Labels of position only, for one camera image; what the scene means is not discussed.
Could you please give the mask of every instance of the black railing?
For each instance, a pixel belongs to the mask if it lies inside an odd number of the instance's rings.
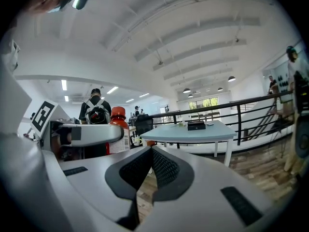
[[[221,105],[217,105],[217,106],[210,106],[210,107],[203,107],[203,108],[197,108],[197,109],[192,109],[192,110],[175,111],[175,112],[169,112],[169,113],[163,113],[163,114],[156,114],[156,115],[151,115],[150,117],[152,117],[152,118],[169,117],[170,118],[169,119],[170,122],[154,123],[154,125],[176,124],[178,122],[177,118],[176,118],[177,116],[181,116],[181,115],[185,115],[185,114],[191,114],[191,113],[206,112],[206,111],[223,109],[223,108],[236,107],[237,108],[237,113],[235,113],[235,114],[228,114],[228,115],[222,115],[222,116],[221,115],[219,115],[219,116],[212,116],[211,118],[212,118],[212,120],[214,120],[214,119],[223,118],[223,117],[238,116],[237,122],[227,123],[226,125],[227,126],[236,125],[236,124],[238,125],[238,130],[235,131],[235,132],[238,133],[238,136],[237,136],[237,139],[234,139],[234,141],[237,141],[237,145],[240,145],[241,140],[246,141],[246,140],[248,140],[250,138],[258,137],[259,135],[266,134],[266,133],[274,131],[274,128],[271,128],[270,130],[267,130],[267,131],[264,131],[264,129],[267,127],[267,125],[270,125],[270,124],[276,122],[276,121],[270,121],[270,122],[267,122],[267,123],[259,124],[259,125],[254,126],[254,127],[242,128],[243,123],[254,121],[254,120],[258,120],[258,119],[265,119],[265,118],[268,118],[270,116],[274,116],[274,114],[266,114],[264,116],[259,116],[259,117],[256,117],[256,118],[247,119],[247,120],[243,121],[241,119],[241,115],[242,114],[256,112],[256,111],[263,110],[263,109],[270,110],[271,108],[275,107],[275,104],[272,104],[272,105],[269,105],[269,106],[266,106],[266,107],[262,107],[262,108],[258,108],[258,109],[253,109],[253,110],[251,109],[249,111],[247,109],[245,109],[245,111],[243,111],[243,112],[241,111],[242,110],[241,106],[249,104],[249,103],[251,104],[251,103],[254,103],[254,102],[265,101],[265,100],[269,100],[269,99],[273,99],[273,98],[277,98],[277,97],[281,97],[281,96],[285,96],[285,95],[290,95],[290,94],[292,94],[291,91],[286,91],[286,92],[283,92],[283,93],[280,93],[280,94],[267,95],[267,96],[262,96],[262,97],[255,97],[255,98],[245,99],[245,100],[241,100],[241,101],[232,101],[230,103],[221,104]],[[294,113],[292,112],[292,113],[288,114],[285,117],[281,116],[280,119],[286,119],[286,118],[292,116],[293,114]],[[199,120],[205,120],[205,119],[185,120],[185,122],[188,122],[188,121],[199,121]],[[282,130],[282,129],[286,128],[287,126],[291,125],[292,123],[293,122],[288,122],[288,123],[285,123],[285,124],[281,124],[279,129]],[[261,130],[258,130],[258,133],[251,133],[250,135],[248,135],[248,131],[249,130],[254,130],[254,129],[259,128],[259,127],[263,127],[263,128]]]

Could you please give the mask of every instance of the fluorescent light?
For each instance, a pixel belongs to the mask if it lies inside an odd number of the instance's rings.
[[[74,0],[73,5],[72,5],[72,7],[73,7],[74,9],[76,9],[76,6],[77,6],[77,4],[78,4],[78,1],[79,1],[79,0]]]
[[[118,87],[113,87],[110,91],[107,92],[107,94],[111,94],[111,93],[114,92],[116,89],[118,89]]]
[[[147,94],[144,94],[144,95],[141,95],[141,96],[140,96],[140,98],[141,98],[141,97],[143,97],[143,96],[146,96],[146,95],[149,95],[149,93],[147,93]]]
[[[61,80],[62,90],[67,91],[67,80]]]

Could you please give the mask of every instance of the person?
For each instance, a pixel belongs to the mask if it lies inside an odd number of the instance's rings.
[[[137,117],[138,115],[140,115],[139,107],[138,107],[138,106],[135,106],[134,115],[135,115],[135,117]]]
[[[309,76],[309,64],[302,58],[298,57],[298,54],[294,47],[291,45],[286,48],[286,55],[289,59],[288,62],[288,82],[290,90],[294,90],[294,75],[298,71],[302,77],[308,80]]]
[[[272,75],[269,76],[270,84],[269,84],[269,90],[268,94],[278,94],[278,84],[277,81],[272,77]]]
[[[30,119],[33,120],[34,116],[35,116],[35,113],[32,113]],[[29,137],[29,133],[30,133],[31,131],[32,131],[32,128],[30,127],[30,129],[28,130],[28,132],[24,134],[24,137],[27,137],[27,138],[28,138],[28,137]]]
[[[89,99],[89,101],[93,104],[96,105],[99,101],[101,100],[101,91],[98,88],[94,88],[91,91],[91,97]],[[109,112],[109,115],[111,116],[112,113],[112,109],[110,104],[107,101],[103,101],[102,105],[104,106],[104,108]],[[87,124],[87,119],[86,119],[86,112],[87,109],[89,108],[89,106],[87,105],[86,102],[84,102],[82,104],[81,107],[81,112],[79,114],[79,119],[81,121],[82,124]]]
[[[290,90],[292,90],[293,93],[293,100],[295,101],[295,81],[294,81],[294,75],[295,72],[298,71],[302,78],[304,78],[306,81],[308,81],[308,76],[309,76],[309,64],[304,60],[298,57],[298,54],[294,47],[288,46],[286,48],[286,54],[289,59],[288,62],[288,82],[289,82],[289,87]],[[297,123],[298,123],[298,117],[299,113],[297,110],[297,105],[294,102],[294,128],[297,128]],[[295,141],[296,141],[296,131],[293,132],[292,137],[291,137],[291,144],[290,144],[290,151],[289,155],[286,159],[285,165],[284,165],[284,170],[286,172],[291,171],[292,175],[295,175],[299,172],[302,171],[302,169],[305,168],[306,162],[304,159],[301,159],[298,157],[295,151]]]
[[[38,15],[49,12],[56,12],[64,9],[72,0],[29,0],[23,12]],[[79,0],[77,9],[82,9],[87,0]],[[18,67],[18,52],[20,48],[14,41],[13,35],[17,27],[17,18],[14,18],[9,25],[8,30],[0,40],[0,60],[4,62],[5,66],[13,73]]]

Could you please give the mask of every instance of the backpack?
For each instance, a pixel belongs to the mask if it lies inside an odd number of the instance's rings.
[[[85,117],[87,124],[108,124],[111,121],[111,115],[103,106],[104,100],[100,100],[96,105],[90,100],[86,102],[87,108]]]

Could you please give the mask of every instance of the white table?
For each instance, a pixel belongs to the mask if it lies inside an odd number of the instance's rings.
[[[233,149],[233,137],[236,136],[237,133],[219,120],[212,121],[212,123],[214,123],[214,125],[206,125],[205,130],[190,131],[187,127],[179,127],[178,125],[174,124],[161,125],[149,132],[142,134],[141,138],[144,142],[149,140],[164,142],[165,147],[166,142],[183,144],[215,142],[215,157],[217,157],[218,142],[227,141],[224,164],[225,166],[229,166]]]

